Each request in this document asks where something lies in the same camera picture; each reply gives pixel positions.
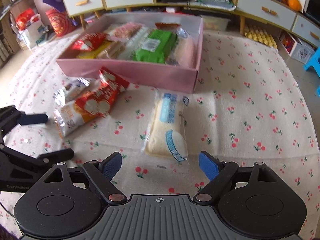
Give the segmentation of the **cherry print white cloth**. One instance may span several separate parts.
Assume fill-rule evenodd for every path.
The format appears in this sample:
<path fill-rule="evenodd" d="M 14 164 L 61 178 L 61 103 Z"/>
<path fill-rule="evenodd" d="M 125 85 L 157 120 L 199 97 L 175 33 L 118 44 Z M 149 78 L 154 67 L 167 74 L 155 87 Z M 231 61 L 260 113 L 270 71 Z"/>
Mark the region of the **cherry print white cloth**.
<path fill-rule="evenodd" d="M 69 166 L 121 153 L 113 179 L 126 195 L 189 194 L 207 184 L 198 155 L 252 166 L 266 163 L 304 200 L 303 239 L 316 237 L 319 220 L 319 148 L 305 100 L 280 55 L 240 37 L 206 33 L 195 92 L 184 109 L 188 160 L 178 163 L 142 151 L 158 89 L 132 83 L 109 116 L 78 127 L 65 138 L 55 122 L 17 126 L 4 139 L 32 157 L 72 148 Z"/>

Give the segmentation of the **wooden tv cabinet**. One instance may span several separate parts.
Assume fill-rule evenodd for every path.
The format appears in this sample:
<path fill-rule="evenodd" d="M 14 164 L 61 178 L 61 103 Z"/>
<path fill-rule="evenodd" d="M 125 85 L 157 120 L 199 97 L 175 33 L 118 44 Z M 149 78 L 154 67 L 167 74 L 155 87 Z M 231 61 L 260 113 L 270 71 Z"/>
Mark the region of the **wooden tv cabinet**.
<path fill-rule="evenodd" d="M 210 5 L 209 0 L 162 2 L 161 0 L 63 0 L 68 16 L 84 18 L 85 13 L 138 7 L 183 7 L 185 9 L 211 10 L 240 17 L 240 32 L 244 32 L 246 19 L 271 24 L 319 47 L 319 26 L 300 12 L 276 0 L 228 0 L 226 3 Z"/>

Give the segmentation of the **silver truffle chocolate packet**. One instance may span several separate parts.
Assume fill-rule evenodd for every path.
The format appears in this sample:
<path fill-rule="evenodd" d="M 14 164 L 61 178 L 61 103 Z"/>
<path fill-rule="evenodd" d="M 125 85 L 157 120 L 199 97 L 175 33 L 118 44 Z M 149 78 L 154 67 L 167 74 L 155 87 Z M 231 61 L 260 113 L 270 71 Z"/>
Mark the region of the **silver truffle chocolate packet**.
<path fill-rule="evenodd" d="M 54 93 L 54 100 L 58 106 L 64 106 L 70 101 L 76 99 L 87 87 L 92 80 L 79 77 L 70 81 Z"/>

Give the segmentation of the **white shopping bag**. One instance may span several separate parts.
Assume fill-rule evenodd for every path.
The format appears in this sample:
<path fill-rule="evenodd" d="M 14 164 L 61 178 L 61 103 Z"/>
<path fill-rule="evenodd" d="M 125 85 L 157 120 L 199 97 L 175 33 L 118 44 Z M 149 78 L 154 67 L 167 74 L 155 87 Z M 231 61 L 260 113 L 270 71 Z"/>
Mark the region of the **white shopping bag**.
<path fill-rule="evenodd" d="M 20 38 L 29 50 L 32 50 L 35 46 L 38 46 L 44 41 L 44 29 L 45 25 L 41 20 L 38 20 L 36 22 L 32 22 L 31 25 L 23 31 L 19 31 Z"/>

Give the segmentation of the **orange white biscuit packet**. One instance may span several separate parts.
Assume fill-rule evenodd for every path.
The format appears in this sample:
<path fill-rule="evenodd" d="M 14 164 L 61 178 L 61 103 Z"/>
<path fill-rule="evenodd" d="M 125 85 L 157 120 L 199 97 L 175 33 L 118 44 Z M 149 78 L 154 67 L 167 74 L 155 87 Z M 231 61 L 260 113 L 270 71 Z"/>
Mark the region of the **orange white biscuit packet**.
<path fill-rule="evenodd" d="M 75 103 L 75 100 L 55 109 L 53 116 L 59 136 L 61 138 L 67 137 L 67 135 L 72 133 L 78 127 L 92 121 L 97 117 L 81 109 Z"/>

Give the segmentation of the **large red popcorn snack bag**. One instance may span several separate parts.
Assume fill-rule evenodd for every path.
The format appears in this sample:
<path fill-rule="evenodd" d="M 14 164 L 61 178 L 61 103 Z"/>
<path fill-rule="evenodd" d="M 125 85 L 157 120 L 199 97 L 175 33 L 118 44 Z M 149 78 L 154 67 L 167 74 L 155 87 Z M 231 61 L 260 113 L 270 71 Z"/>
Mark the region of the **large red popcorn snack bag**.
<path fill-rule="evenodd" d="M 129 82 L 106 67 L 99 70 L 100 86 L 76 99 L 75 104 L 88 114 L 107 116 L 118 95 L 129 87 Z"/>

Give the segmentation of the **clear wafer biscuit packet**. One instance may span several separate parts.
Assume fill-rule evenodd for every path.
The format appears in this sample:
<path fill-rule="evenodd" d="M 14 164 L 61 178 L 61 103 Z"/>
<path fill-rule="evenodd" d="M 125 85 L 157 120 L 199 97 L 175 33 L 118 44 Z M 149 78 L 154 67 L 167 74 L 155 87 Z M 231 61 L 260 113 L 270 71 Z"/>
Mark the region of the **clear wafer biscuit packet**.
<path fill-rule="evenodd" d="M 112 41 L 97 55 L 97 59 L 116 59 L 124 49 L 123 42 Z"/>

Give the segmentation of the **green snack package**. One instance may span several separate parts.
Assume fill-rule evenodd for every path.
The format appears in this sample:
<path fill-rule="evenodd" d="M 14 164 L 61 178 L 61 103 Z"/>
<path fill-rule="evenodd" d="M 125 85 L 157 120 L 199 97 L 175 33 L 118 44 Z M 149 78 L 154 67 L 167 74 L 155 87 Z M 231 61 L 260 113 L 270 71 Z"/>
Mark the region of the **green snack package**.
<path fill-rule="evenodd" d="M 165 64 L 177 40 L 177 34 L 153 29 L 142 44 L 132 53 L 131 60 Z"/>

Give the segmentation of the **yellow egg tray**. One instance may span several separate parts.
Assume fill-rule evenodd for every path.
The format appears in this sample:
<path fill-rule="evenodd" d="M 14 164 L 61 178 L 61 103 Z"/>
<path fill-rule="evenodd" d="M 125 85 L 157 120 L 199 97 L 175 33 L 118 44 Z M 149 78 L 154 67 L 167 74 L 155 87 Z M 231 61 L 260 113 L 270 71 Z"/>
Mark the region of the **yellow egg tray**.
<path fill-rule="evenodd" d="M 269 34 L 265 29 L 257 27 L 256 25 L 245 25 L 244 35 L 246 38 L 264 44 L 268 47 L 274 49 L 278 48 L 274 37 L 271 34 Z"/>

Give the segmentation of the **pale pink snack package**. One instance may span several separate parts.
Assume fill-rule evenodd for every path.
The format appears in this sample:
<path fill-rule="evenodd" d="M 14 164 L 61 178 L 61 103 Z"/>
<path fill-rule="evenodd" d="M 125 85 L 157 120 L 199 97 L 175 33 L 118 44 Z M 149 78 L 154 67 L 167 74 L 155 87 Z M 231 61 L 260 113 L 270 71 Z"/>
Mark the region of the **pale pink snack package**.
<path fill-rule="evenodd" d="M 178 37 L 167 63 L 184 68 L 195 68 L 196 44 L 192 37 Z"/>

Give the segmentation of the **red white barcode snack packet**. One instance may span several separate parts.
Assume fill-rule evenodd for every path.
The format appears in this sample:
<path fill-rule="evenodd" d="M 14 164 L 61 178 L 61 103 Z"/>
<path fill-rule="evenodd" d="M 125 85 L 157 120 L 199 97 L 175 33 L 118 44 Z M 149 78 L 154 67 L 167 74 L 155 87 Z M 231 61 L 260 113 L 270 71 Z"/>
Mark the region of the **red white barcode snack packet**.
<path fill-rule="evenodd" d="M 176 31 L 181 25 L 178 23 L 157 22 L 155 26 L 159 30 Z"/>

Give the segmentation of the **white blue bread package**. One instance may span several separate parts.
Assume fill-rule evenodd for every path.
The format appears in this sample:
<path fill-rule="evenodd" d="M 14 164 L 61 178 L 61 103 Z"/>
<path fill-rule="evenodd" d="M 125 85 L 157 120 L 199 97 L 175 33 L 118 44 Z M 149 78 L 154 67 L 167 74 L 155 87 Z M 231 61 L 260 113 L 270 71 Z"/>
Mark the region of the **white blue bread package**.
<path fill-rule="evenodd" d="M 149 156 L 188 160 L 184 110 L 189 98 L 181 92 L 158 90 L 142 150 Z"/>

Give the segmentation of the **small red snack packet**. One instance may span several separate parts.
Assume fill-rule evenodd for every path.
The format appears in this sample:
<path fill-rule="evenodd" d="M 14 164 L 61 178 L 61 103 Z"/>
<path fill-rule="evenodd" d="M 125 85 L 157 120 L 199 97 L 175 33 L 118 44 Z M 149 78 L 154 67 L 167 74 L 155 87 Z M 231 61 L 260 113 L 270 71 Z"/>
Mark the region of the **small red snack packet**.
<path fill-rule="evenodd" d="M 97 49 L 106 38 L 106 33 L 85 34 L 74 42 L 71 49 L 79 51 L 93 51 Z"/>

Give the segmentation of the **pink wafer snack packet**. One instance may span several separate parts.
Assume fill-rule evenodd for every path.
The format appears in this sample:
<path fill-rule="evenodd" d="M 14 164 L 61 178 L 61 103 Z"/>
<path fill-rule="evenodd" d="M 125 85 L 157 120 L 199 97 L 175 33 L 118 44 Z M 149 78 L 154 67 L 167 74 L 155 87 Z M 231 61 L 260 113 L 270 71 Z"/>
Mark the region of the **pink wafer snack packet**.
<path fill-rule="evenodd" d="M 140 29 L 143 27 L 142 24 L 136 22 L 127 22 L 121 26 L 116 27 L 110 32 L 110 36 L 128 40 L 132 38 Z"/>

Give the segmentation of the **blue plastic stool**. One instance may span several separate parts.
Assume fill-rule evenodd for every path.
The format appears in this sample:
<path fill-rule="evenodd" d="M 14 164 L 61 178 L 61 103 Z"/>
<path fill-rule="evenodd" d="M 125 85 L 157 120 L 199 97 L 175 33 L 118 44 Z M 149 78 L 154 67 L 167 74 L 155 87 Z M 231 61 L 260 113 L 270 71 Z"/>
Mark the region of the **blue plastic stool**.
<path fill-rule="evenodd" d="M 313 68 L 315 70 L 315 72 L 317 73 L 318 77 L 320 77 L 320 64 L 319 64 L 319 56 L 316 55 L 316 53 L 314 53 L 312 55 L 312 57 L 310 58 L 310 60 L 304 64 L 304 70 L 307 71 L 309 68 Z"/>

